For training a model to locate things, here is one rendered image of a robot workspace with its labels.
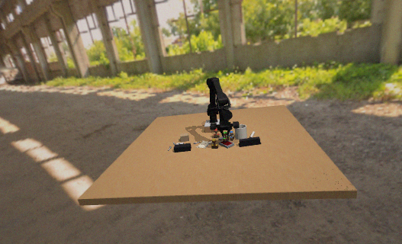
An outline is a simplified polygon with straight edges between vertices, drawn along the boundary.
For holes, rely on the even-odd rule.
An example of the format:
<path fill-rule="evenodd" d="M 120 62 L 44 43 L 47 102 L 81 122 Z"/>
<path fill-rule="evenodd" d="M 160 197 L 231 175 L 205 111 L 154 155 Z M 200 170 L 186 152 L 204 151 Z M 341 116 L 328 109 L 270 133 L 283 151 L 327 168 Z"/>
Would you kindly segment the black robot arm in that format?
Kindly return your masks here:
<path fill-rule="evenodd" d="M 228 130 L 228 128 L 231 127 L 231 123 L 228 122 L 228 120 L 233 116 L 228 109 L 231 106 L 230 100 L 227 95 L 223 93 L 222 88 L 220 87 L 219 78 L 209 78 L 206 82 L 210 89 L 210 104 L 207 109 L 207 115 L 210 116 L 210 123 L 218 122 L 217 114 L 219 114 L 220 117 L 225 119 L 220 119 L 220 130 Z"/>

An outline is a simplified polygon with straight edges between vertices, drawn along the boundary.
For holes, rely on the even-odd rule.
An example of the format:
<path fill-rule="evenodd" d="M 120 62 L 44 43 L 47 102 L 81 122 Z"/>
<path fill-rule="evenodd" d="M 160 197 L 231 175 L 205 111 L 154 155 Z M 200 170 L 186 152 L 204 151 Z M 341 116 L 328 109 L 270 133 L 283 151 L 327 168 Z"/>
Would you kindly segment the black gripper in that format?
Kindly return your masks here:
<path fill-rule="evenodd" d="M 219 117 L 220 117 L 220 116 L 219 116 Z M 220 119 L 225 120 L 223 117 L 220 117 Z M 212 123 L 212 124 L 210 125 L 210 129 L 211 129 L 211 130 L 215 130 L 216 127 L 217 127 L 217 130 L 219 130 L 219 131 L 221 132 L 221 134 L 222 134 L 222 136 L 223 136 L 223 138 L 224 138 L 224 132 L 223 132 L 222 130 L 220 130 L 220 125 L 219 125 L 219 124 L 217 124 L 217 123 Z M 231 124 L 231 127 L 228 128 L 228 130 L 227 130 L 227 138 L 228 138 L 228 136 L 229 136 L 230 130 L 232 130 L 232 127 L 233 127 L 234 129 L 235 129 L 235 128 L 240 128 L 239 122 L 238 122 L 238 121 L 234 121 L 234 122 Z"/>

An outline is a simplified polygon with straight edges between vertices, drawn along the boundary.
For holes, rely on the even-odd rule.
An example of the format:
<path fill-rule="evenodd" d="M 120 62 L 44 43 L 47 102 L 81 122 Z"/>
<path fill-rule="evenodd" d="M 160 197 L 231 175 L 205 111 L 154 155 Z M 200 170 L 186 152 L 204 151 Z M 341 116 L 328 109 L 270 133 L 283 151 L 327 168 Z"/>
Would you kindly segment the white inspection card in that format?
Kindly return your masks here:
<path fill-rule="evenodd" d="M 212 141 L 211 141 L 212 142 Z M 208 141 L 203 141 L 202 143 L 200 143 L 198 146 L 198 148 L 206 148 L 211 142 Z"/>

